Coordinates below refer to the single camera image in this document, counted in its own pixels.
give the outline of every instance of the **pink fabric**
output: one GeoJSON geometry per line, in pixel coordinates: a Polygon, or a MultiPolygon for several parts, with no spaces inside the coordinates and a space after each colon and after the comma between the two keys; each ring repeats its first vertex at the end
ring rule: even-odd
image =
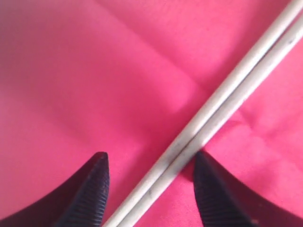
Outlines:
{"type": "MultiPolygon", "coordinates": [[[[1,0],[0,218],[106,151],[107,219],[287,2],[1,0]]],[[[206,146],[301,217],[302,53],[300,42],[206,146]]],[[[192,163],[136,226],[202,226],[192,163]]]]}

